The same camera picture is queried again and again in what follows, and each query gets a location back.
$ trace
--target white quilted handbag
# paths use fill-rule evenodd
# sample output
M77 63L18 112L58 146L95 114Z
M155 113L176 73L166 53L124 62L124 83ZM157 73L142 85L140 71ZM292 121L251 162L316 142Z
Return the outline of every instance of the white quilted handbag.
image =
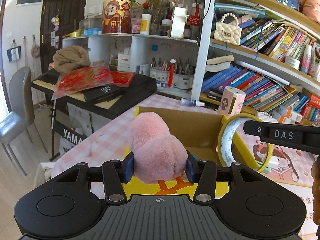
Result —
M227 16L232 16L236 20L236 25L223 23ZM232 13L226 13L222 16L221 22L216 23L214 38L218 41L224 41L234 45L240 45L242 28L239 27L237 17Z

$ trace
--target pearl handle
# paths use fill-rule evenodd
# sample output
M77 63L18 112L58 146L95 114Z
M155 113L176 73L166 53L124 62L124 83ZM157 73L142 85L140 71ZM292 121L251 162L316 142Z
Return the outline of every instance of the pearl handle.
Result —
M225 13L224 16L222 16L221 22L223 23L223 22L224 22L224 19L225 19L226 17L228 17L228 16L232 16L232 17L236 20L237 26L239 26L238 18L237 18L234 14L232 14L232 13Z

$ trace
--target wooden door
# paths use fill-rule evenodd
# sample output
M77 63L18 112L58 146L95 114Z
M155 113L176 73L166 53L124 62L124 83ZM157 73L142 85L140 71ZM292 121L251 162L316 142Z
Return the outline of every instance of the wooden door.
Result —
M84 7L86 0L44 0L40 27L41 71L48 71L49 63L53 62L53 55L62 48L62 37L78 29L79 21L84 19ZM51 46L51 32L54 25L53 17L59 16L59 47Z

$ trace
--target pink figurine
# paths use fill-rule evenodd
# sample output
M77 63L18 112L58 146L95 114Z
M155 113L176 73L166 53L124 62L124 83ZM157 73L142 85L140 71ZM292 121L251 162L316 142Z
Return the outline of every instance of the pink figurine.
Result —
M320 23L320 0L302 0L302 4L302 13L317 23Z
M181 175L186 169L188 154L182 143L170 135L168 126L156 113L141 113L129 126L129 149L134 154L134 174L146 184L158 183L156 195L177 193L192 186ZM167 188L165 181L176 179L177 185Z

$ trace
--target gray chair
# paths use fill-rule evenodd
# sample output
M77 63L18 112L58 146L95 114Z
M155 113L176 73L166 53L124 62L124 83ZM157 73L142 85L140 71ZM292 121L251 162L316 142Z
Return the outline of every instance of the gray chair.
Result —
M9 96L12 111L5 117L3 121L0 122L0 142L9 159L12 161L6 146L8 147L12 158L15 160L23 174L27 175L12 151L10 143L23 131L27 132L28 137L32 142L27 128L34 124L44 150L48 152L34 123L35 114L32 103L31 71L29 67L23 67L19 69L12 76L9 83Z

